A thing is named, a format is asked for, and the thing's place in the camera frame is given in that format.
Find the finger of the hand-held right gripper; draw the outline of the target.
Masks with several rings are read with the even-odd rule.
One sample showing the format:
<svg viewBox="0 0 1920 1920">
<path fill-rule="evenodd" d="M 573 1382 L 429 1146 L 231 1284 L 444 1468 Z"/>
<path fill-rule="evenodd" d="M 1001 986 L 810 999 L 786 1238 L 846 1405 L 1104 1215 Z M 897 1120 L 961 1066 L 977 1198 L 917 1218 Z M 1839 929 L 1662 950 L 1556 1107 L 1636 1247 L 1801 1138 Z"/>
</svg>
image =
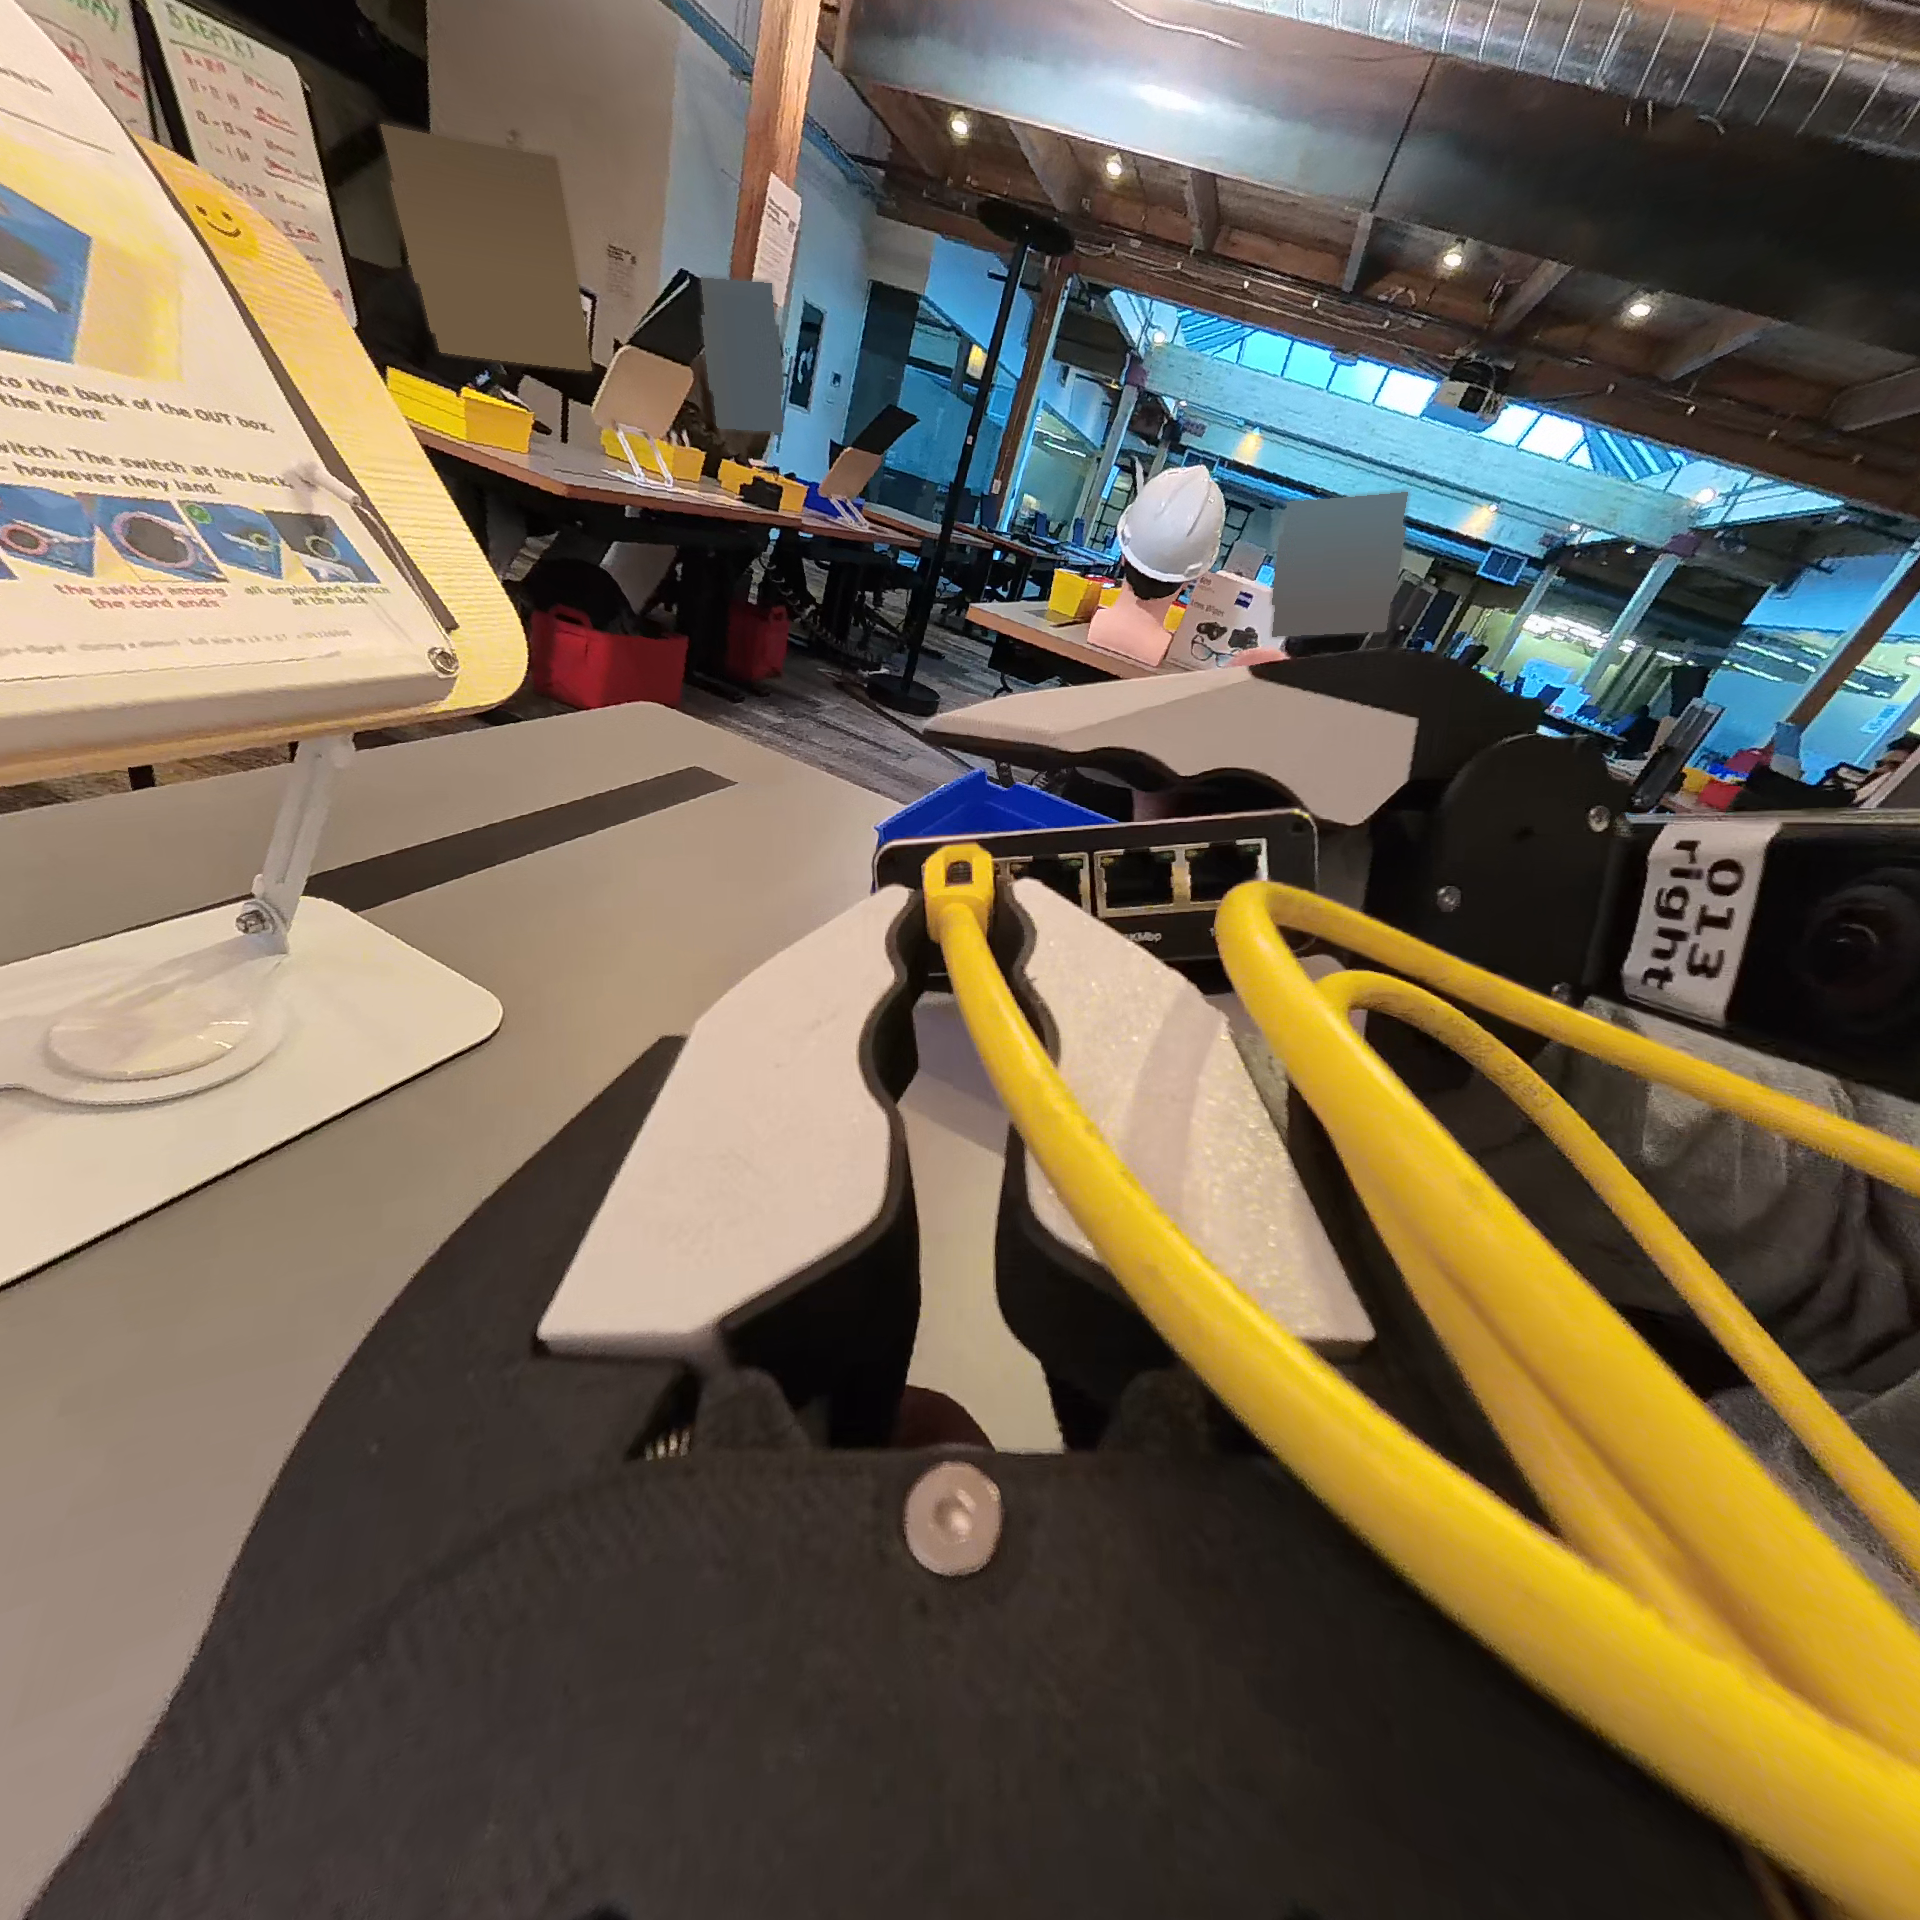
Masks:
<svg viewBox="0 0 1920 1920">
<path fill-rule="evenodd" d="M 931 717 L 923 739 L 1138 790 L 1258 781 L 1321 822 L 1363 827 L 1416 779 L 1420 721 L 1240 667 L 1004 695 Z"/>
</svg>

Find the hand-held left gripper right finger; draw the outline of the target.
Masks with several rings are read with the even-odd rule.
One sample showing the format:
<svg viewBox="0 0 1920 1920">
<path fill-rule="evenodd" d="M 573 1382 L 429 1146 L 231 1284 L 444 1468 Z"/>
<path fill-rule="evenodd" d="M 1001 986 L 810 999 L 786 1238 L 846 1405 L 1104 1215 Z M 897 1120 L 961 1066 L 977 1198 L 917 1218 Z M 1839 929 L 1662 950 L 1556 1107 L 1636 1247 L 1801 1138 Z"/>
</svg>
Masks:
<svg viewBox="0 0 1920 1920">
<path fill-rule="evenodd" d="M 999 885 L 993 956 L 1079 1111 L 1184 1236 L 1315 1354 L 1363 1354 L 1373 1321 L 1229 1017 L 1141 942 L 1033 878 Z M 1130 1385 L 1173 1361 L 1016 1130 L 993 1286 L 1068 1443 L 1097 1441 Z"/>
</svg>

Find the black network switch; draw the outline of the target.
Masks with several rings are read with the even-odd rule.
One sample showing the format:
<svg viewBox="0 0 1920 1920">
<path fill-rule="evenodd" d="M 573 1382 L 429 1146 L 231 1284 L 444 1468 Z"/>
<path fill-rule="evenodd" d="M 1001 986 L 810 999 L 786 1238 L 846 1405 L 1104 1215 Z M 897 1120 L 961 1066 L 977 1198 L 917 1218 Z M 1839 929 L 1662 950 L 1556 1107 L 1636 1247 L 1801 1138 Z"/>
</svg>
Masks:
<svg viewBox="0 0 1920 1920">
<path fill-rule="evenodd" d="M 1113 822 L 906 840 L 874 854 L 871 881 L 915 889 L 934 851 L 977 844 L 998 881 L 1041 885 L 1206 995 L 1228 986 L 1213 942 L 1223 899 L 1248 882 L 1312 891 L 1318 881 L 1318 827 L 1297 809 Z"/>
</svg>

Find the white product box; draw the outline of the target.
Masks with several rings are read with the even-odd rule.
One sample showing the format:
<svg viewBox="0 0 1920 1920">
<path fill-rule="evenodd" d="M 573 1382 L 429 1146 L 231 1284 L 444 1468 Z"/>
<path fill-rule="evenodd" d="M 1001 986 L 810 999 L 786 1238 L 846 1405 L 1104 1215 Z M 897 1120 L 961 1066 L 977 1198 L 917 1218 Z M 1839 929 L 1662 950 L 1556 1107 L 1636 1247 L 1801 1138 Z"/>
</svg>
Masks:
<svg viewBox="0 0 1920 1920">
<path fill-rule="evenodd" d="M 1163 667 L 1219 668 L 1246 661 L 1276 638 L 1271 586 L 1228 571 L 1201 575 L 1169 635 Z"/>
</svg>

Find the mannequin head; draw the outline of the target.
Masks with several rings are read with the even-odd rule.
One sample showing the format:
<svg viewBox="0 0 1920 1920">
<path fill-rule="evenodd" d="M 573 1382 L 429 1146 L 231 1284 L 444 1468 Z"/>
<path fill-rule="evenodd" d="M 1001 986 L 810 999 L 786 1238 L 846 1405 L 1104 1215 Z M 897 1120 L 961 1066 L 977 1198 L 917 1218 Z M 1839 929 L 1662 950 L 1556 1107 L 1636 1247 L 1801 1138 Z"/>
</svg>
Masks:
<svg viewBox="0 0 1920 1920">
<path fill-rule="evenodd" d="M 1186 580 L 1163 580 L 1123 563 L 1116 588 L 1089 618 L 1087 645 L 1102 656 L 1157 673 L 1173 638 L 1167 620 L 1180 622 L 1186 592 Z"/>
</svg>

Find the small wooden table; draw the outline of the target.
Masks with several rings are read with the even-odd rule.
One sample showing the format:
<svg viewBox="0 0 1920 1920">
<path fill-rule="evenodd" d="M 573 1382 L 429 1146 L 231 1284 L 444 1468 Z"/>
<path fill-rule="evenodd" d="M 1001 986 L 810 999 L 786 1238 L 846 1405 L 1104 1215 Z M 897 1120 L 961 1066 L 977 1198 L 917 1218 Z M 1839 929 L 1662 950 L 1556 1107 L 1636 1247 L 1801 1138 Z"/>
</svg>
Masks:
<svg viewBox="0 0 1920 1920">
<path fill-rule="evenodd" d="M 1087 622 L 1056 622 L 1047 616 L 1044 602 L 971 602 L 967 616 L 973 626 L 1005 640 L 1030 655 L 1044 656 L 1049 668 L 1068 668 L 1068 681 L 1092 679 L 1104 682 L 1131 682 L 1173 679 L 1182 681 L 1189 670 L 1161 667 L 1157 673 L 1143 673 L 1126 661 L 1116 661 L 1089 646 Z"/>
</svg>

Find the white hard hat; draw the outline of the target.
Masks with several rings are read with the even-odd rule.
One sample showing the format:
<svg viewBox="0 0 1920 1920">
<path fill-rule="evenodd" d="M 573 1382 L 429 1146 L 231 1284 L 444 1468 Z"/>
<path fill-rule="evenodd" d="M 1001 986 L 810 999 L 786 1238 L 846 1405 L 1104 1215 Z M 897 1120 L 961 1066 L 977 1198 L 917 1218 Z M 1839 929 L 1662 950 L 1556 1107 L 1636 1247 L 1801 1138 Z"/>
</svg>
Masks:
<svg viewBox="0 0 1920 1920">
<path fill-rule="evenodd" d="M 1226 532 L 1226 498 L 1204 464 L 1167 466 L 1143 480 L 1116 526 L 1126 569 L 1171 588 L 1210 572 Z"/>
</svg>

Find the blue plastic bin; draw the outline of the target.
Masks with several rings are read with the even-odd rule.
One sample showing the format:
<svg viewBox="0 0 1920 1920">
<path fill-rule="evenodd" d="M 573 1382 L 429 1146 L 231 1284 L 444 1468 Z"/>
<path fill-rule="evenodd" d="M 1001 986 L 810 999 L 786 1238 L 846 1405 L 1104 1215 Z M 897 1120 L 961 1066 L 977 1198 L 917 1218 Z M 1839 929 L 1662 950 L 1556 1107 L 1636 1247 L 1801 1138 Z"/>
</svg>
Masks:
<svg viewBox="0 0 1920 1920">
<path fill-rule="evenodd" d="M 967 770 L 879 821 L 875 857 L 906 843 L 973 843 L 991 834 L 1113 824 L 1105 815 L 1035 784 L 1001 784 L 984 770 Z"/>
</svg>

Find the wide red bin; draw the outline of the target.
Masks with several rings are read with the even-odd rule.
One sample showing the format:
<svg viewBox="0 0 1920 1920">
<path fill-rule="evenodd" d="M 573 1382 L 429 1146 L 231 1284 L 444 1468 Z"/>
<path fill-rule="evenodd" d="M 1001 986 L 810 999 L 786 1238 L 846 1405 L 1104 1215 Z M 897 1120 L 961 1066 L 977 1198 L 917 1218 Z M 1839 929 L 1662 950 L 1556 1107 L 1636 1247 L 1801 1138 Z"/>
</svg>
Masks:
<svg viewBox="0 0 1920 1920">
<path fill-rule="evenodd" d="M 576 710 L 678 709 L 688 640 L 681 635 L 608 633 L 576 609 L 536 611 L 527 620 L 529 684 Z"/>
</svg>

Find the white sign stand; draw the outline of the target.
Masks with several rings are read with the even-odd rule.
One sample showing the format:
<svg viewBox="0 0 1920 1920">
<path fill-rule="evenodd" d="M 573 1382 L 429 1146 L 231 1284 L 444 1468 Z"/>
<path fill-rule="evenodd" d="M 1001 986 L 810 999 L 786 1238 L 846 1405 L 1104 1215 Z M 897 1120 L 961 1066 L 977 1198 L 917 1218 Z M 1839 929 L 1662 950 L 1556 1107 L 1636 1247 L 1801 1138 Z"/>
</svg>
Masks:
<svg viewBox="0 0 1920 1920">
<path fill-rule="evenodd" d="M 305 894 L 347 735 L 303 741 L 252 892 L 1 971 L 1 1284 L 491 1043 L 487 988 Z"/>
</svg>

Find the long wooden table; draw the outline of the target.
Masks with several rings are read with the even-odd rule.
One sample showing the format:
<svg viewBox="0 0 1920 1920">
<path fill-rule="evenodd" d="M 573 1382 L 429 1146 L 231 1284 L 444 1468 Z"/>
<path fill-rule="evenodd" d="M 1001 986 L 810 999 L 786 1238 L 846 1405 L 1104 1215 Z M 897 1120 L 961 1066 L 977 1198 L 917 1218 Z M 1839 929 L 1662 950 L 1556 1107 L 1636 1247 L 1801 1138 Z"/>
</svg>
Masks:
<svg viewBox="0 0 1920 1920">
<path fill-rule="evenodd" d="M 728 704 L 752 691 L 726 667 L 733 565 L 758 557 L 775 534 L 834 549 L 889 546 L 894 532 L 864 516 L 783 510 L 726 493 L 701 478 L 691 485 L 643 485 L 608 462 L 556 464 L 536 452 L 470 445 L 411 425 L 421 451 L 460 475 L 460 487 L 483 501 L 482 544 L 506 569 L 527 532 L 577 536 L 582 544 L 670 549 L 680 558 L 681 620 L 688 642 L 685 682 Z"/>
</svg>

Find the yellow plastic bin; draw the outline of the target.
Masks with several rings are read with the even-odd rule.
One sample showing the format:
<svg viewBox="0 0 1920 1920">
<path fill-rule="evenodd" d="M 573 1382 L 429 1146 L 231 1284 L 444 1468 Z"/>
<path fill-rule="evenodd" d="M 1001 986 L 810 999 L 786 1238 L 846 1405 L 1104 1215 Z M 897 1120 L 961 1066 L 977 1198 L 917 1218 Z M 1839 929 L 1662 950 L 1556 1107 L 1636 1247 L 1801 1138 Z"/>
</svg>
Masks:
<svg viewBox="0 0 1920 1920">
<path fill-rule="evenodd" d="M 536 415 L 515 396 L 473 386 L 444 386 L 407 372 L 385 369 L 385 386 L 402 419 L 448 441 L 525 456 L 536 432 Z"/>
</svg>

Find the instruction sign board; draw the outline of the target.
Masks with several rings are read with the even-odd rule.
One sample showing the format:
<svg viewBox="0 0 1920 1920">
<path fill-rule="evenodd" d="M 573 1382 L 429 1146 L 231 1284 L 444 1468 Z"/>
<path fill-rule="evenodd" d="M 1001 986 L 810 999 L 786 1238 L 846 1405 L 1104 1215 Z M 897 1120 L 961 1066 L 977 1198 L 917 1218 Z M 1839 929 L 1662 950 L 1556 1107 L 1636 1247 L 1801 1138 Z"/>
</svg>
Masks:
<svg viewBox="0 0 1920 1920">
<path fill-rule="evenodd" d="M 1 55 L 3 786 L 498 709 L 525 642 L 303 253 Z"/>
</svg>

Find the handwritten whiteboard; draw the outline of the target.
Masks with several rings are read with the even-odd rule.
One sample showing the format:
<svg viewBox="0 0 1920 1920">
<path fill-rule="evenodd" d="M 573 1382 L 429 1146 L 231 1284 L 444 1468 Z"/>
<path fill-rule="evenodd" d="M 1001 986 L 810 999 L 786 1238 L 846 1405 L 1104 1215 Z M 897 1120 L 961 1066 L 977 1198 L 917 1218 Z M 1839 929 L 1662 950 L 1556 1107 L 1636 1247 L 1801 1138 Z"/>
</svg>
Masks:
<svg viewBox="0 0 1920 1920">
<path fill-rule="evenodd" d="M 270 220 L 347 326 L 357 309 L 308 89 L 295 62 L 213 12 L 152 3 L 157 55 L 192 160 Z"/>
</svg>

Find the wooden post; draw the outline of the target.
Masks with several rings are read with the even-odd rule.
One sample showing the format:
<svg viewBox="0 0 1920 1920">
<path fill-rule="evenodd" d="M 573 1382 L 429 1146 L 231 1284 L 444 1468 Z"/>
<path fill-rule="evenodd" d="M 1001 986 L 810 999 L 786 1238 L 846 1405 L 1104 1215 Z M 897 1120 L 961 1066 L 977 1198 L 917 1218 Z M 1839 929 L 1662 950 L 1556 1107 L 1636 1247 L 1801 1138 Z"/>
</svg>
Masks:
<svg viewBox="0 0 1920 1920">
<path fill-rule="evenodd" d="M 729 276 L 788 301 L 800 242 L 800 156 L 820 3 L 762 3 L 747 76 Z"/>
</svg>

